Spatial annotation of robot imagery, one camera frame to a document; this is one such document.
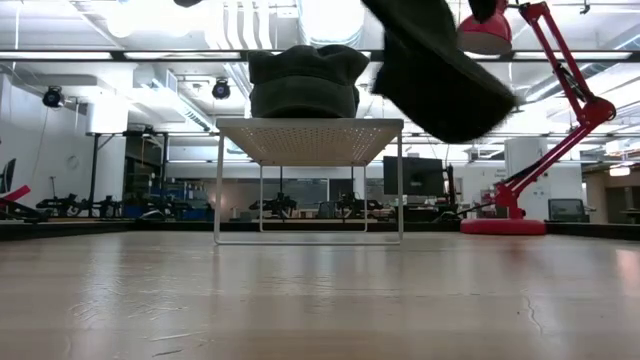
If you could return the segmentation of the dark green cap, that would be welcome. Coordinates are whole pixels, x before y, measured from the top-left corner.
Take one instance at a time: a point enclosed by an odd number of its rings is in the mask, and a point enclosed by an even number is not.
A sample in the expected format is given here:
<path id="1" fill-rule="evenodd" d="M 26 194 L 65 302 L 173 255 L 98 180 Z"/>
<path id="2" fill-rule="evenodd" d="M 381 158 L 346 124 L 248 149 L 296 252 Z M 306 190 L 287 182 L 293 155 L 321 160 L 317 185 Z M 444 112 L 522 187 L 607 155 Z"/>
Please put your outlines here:
<path id="1" fill-rule="evenodd" d="M 373 92 L 446 143 L 478 139 L 517 104 L 501 81 L 457 46 L 446 0 L 362 0 L 384 27 Z"/>

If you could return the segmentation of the dark green cloth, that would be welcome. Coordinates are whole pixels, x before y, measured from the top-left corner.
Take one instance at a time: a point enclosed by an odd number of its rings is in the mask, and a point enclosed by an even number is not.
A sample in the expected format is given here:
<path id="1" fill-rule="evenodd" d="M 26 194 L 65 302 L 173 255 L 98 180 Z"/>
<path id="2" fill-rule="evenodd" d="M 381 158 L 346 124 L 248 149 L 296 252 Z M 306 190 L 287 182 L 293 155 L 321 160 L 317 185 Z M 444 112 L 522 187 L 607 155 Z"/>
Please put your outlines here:
<path id="1" fill-rule="evenodd" d="M 248 55 L 254 118 L 353 118 L 360 96 L 356 81 L 369 64 L 345 45 L 296 45 L 279 54 Z"/>

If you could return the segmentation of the black overhead beam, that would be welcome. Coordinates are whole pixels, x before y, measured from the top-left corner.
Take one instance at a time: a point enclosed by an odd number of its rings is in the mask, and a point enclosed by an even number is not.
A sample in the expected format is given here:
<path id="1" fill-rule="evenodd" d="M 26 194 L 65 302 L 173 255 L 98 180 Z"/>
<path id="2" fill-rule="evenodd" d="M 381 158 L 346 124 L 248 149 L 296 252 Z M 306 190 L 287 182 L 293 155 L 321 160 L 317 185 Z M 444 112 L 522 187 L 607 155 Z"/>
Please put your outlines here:
<path id="1" fill-rule="evenodd" d="M 249 50 L 206 51 L 125 51 L 125 50 L 0 50 L 0 61 L 4 62 L 246 62 Z M 382 50 L 359 51 L 372 62 L 382 62 Z M 481 63 L 547 62 L 543 51 L 519 50 L 503 55 L 480 55 L 466 53 Z M 640 50 L 577 50 L 572 52 L 578 63 L 640 63 Z"/>

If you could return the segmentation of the white pillar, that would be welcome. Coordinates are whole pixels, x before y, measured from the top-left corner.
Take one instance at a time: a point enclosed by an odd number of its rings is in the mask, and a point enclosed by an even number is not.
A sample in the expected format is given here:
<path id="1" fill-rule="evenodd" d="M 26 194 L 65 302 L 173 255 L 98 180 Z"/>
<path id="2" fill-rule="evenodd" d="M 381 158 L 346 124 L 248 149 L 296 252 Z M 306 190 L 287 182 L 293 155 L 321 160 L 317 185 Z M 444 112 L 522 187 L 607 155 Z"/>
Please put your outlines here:
<path id="1" fill-rule="evenodd" d="M 512 138 L 505 142 L 505 167 L 508 175 L 532 165 L 549 151 L 546 138 Z M 579 164 L 556 162 L 529 184 L 518 198 L 526 219 L 548 220 L 550 199 L 583 200 L 582 171 Z"/>

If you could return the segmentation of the black computer monitor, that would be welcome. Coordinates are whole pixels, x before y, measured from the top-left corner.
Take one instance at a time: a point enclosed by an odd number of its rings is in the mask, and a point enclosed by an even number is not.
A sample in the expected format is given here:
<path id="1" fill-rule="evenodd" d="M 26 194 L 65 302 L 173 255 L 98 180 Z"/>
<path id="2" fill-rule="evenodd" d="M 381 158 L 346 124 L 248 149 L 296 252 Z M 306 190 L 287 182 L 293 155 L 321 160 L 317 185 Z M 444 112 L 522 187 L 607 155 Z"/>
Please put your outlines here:
<path id="1" fill-rule="evenodd" d="M 403 157 L 403 194 L 439 197 L 444 190 L 444 165 L 440 159 Z M 383 185 L 385 195 L 397 195 L 399 183 L 398 158 L 383 158 Z"/>

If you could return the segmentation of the white perforated metal shelf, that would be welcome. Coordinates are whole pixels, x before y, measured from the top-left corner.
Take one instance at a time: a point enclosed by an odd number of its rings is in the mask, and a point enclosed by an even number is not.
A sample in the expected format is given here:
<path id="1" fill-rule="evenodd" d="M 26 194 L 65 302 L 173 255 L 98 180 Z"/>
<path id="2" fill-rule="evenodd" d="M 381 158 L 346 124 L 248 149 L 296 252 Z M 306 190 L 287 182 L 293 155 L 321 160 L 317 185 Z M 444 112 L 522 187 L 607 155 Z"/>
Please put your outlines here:
<path id="1" fill-rule="evenodd" d="M 403 204 L 401 119 L 362 118 L 247 118 L 222 119 L 216 159 L 213 243 L 221 239 L 221 209 L 225 145 L 237 145 L 260 169 L 266 167 L 367 166 L 387 145 L 397 145 L 397 201 Z"/>

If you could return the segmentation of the black metal stand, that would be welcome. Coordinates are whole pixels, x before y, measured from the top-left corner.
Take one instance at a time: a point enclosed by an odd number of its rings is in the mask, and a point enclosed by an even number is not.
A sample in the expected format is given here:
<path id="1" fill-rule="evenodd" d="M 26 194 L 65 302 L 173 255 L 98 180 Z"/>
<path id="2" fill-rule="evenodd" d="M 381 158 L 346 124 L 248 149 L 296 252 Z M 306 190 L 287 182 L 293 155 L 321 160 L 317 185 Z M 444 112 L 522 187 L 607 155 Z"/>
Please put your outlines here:
<path id="1" fill-rule="evenodd" d="M 161 195 L 164 195 L 164 187 L 166 185 L 166 164 L 168 163 L 168 147 L 169 147 L 169 133 L 167 131 L 133 131 L 126 130 L 123 132 L 87 132 L 87 136 L 93 138 L 92 159 L 91 159 L 91 177 L 90 177 L 90 190 L 88 201 L 90 203 L 87 210 L 87 217 L 93 219 L 93 204 L 95 203 L 95 189 L 96 189 L 96 177 L 98 167 L 98 153 L 115 137 L 139 137 L 139 138 L 151 138 L 161 136 L 162 142 L 162 160 L 161 160 Z"/>

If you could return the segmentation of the blue storage bins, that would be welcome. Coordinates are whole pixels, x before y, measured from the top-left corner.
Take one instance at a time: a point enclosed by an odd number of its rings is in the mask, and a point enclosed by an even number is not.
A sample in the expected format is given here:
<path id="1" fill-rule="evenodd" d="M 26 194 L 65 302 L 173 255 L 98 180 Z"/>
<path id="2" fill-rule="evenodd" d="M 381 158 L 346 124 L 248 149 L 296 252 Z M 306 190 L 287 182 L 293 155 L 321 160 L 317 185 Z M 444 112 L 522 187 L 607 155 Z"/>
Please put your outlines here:
<path id="1" fill-rule="evenodd" d="M 211 221 L 213 216 L 206 192 L 198 187 L 169 188 L 163 195 L 159 188 L 152 188 L 150 193 L 137 191 L 123 196 L 123 217 L 137 218 L 154 211 L 177 221 Z"/>

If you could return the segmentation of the small grey monitor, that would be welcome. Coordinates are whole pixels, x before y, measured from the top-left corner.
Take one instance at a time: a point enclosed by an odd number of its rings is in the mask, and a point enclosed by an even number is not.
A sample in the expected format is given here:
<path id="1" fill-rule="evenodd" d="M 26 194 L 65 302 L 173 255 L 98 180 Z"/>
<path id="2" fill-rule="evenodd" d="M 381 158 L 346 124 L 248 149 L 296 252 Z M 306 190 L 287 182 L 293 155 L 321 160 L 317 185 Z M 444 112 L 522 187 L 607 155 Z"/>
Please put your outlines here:
<path id="1" fill-rule="evenodd" d="M 589 222 L 589 216 L 586 213 L 584 203 L 581 199 L 549 199 L 548 212 L 550 222 Z"/>

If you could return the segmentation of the red desk lamp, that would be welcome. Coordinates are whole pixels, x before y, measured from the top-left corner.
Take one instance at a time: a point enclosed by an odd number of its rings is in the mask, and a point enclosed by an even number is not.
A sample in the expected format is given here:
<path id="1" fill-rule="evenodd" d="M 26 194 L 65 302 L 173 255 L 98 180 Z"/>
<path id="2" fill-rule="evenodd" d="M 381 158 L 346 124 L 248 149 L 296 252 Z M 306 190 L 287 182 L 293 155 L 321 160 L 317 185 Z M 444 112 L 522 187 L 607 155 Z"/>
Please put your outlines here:
<path id="1" fill-rule="evenodd" d="M 526 211 L 518 205 L 520 194 L 595 128 L 614 119 L 616 108 L 589 89 L 546 2 L 495 2 L 490 18 L 481 22 L 467 18 L 461 22 L 458 27 L 459 47 L 475 54 L 504 55 L 511 49 L 511 29 L 504 12 L 511 7 L 517 9 L 542 46 L 579 126 L 532 165 L 495 184 L 491 203 L 507 210 L 505 218 L 464 219 L 460 230 L 466 234 L 482 235 L 544 235 L 545 222 L 525 217 Z"/>

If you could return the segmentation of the dark angled monitor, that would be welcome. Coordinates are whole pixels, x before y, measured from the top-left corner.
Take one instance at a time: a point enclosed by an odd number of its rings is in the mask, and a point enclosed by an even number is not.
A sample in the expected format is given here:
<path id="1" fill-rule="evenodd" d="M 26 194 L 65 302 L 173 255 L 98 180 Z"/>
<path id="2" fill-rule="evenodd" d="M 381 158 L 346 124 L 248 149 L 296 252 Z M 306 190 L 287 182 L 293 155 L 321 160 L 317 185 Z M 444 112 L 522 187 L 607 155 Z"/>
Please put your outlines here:
<path id="1" fill-rule="evenodd" d="M 0 194 L 11 191 L 16 161 L 16 158 L 9 160 L 0 171 Z"/>

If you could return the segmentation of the red background item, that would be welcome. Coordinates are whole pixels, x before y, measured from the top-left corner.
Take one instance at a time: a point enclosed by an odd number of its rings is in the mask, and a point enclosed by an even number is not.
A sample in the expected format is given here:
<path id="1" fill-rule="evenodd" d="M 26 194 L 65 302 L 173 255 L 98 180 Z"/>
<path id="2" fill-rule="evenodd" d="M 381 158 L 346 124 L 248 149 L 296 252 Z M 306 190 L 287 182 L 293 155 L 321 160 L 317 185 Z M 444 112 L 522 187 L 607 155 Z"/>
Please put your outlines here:
<path id="1" fill-rule="evenodd" d="M 30 187 L 27 185 L 23 185 L 10 193 L 4 194 L 0 196 L 0 207 L 8 206 L 10 203 L 15 203 L 17 200 L 26 196 L 30 192 Z"/>

